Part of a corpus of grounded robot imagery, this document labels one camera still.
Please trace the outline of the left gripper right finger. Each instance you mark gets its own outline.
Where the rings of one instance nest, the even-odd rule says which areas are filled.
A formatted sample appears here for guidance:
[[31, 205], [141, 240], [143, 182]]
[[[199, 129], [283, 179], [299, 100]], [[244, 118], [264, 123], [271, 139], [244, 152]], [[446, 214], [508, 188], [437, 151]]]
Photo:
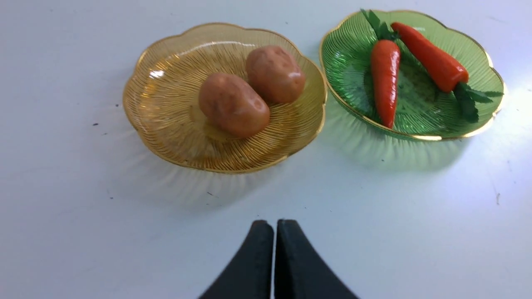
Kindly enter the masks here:
[[277, 222], [276, 299], [357, 299], [321, 259], [296, 220]]

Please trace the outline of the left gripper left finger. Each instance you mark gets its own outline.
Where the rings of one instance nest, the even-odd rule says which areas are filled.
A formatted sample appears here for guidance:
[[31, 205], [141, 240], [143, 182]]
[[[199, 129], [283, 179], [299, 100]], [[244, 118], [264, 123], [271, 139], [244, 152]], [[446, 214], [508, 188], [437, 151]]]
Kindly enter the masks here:
[[253, 221], [239, 250], [201, 299], [269, 299], [274, 232], [265, 220]]

